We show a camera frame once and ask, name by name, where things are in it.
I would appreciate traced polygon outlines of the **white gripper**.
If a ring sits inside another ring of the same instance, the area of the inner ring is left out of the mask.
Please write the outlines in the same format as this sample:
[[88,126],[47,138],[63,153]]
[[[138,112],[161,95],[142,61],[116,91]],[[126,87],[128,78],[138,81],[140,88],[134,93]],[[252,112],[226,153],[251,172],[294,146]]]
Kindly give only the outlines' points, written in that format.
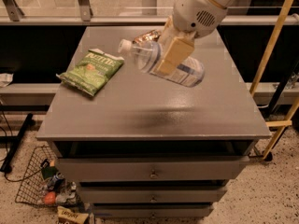
[[176,0],[173,14],[167,18],[158,39],[163,55],[154,72],[161,77],[170,75],[194,51],[194,42],[178,37],[181,32],[196,32],[198,37],[212,33],[227,14],[228,0]]

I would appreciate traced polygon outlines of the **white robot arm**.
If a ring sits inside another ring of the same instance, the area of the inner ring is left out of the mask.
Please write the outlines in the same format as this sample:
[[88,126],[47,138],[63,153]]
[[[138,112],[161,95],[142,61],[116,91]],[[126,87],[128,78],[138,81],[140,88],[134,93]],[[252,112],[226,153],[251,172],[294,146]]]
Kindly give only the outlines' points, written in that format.
[[164,51],[154,72],[170,75],[194,51],[194,39],[211,34],[235,0],[176,0],[159,43]]

